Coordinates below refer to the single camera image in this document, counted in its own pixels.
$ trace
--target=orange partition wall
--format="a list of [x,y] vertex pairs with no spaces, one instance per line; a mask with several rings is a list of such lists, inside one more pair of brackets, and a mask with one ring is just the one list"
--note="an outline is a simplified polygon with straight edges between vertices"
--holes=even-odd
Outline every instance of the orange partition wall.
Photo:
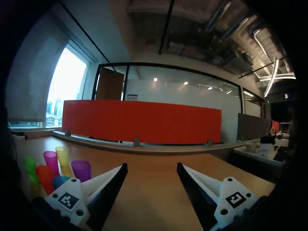
[[272,121],[272,127],[275,129],[275,132],[279,132],[279,122]]
[[62,129],[111,141],[151,144],[220,142],[221,110],[119,100],[64,102]]

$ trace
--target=recessed light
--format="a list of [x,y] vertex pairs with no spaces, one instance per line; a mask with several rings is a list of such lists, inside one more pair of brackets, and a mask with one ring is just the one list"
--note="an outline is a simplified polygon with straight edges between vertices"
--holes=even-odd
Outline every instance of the recessed light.
[[244,91],[244,93],[245,93],[246,95],[249,95],[249,96],[253,97],[253,95],[250,94],[250,93],[248,93],[247,91]]

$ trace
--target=translucent cup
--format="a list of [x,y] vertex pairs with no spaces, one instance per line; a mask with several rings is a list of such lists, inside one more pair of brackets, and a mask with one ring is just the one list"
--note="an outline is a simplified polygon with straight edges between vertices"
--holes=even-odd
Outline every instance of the translucent cup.
[[57,153],[53,151],[44,152],[44,159],[47,166],[51,167],[54,174],[59,173]]
[[54,191],[52,186],[52,180],[54,179],[54,174],[51,167],[47,165],[39,165],[35,168],[35,173],[37,178],[40,180],[44,190],[49,195]]
[[59,188],[61,185],[63,185],[66,181],[68,181],[70,177],[68,176],[58,176],[52,181],[52,186],[56,190]]
[[88,161],[73,161],[71,163],[75,177],[81,182],[91,179],[91,164]]
[[40,184],[36,174],[35,174],[35,159],[32,157],[25,157],[23,159],[23,165],[25,166],[26,172],[33,184]]
[[69,165],[69,149],[67,147],[56,147],[55,151],[58,155],[58,160],[61,166],[66,167]]

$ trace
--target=skyscraper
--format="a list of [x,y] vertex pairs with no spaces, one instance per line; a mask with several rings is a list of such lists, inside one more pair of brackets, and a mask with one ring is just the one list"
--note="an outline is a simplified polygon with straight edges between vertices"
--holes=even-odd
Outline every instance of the skyscraper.
[[51,114],[52,102],[47,102],[46,113]]
[[55,110],[54,110],[54,115],[56,116],[58,114],[58,106],[59,106],[59,103],[61,102],[60,99],[57,99],[55,101]]

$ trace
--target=window blind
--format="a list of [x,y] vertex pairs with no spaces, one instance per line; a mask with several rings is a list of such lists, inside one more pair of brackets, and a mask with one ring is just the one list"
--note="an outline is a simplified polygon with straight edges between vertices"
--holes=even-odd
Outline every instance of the window blind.
[[30,30],[7,80],[5,103],[9,121],[45,121],[50,82],[69,39],[50,14]]

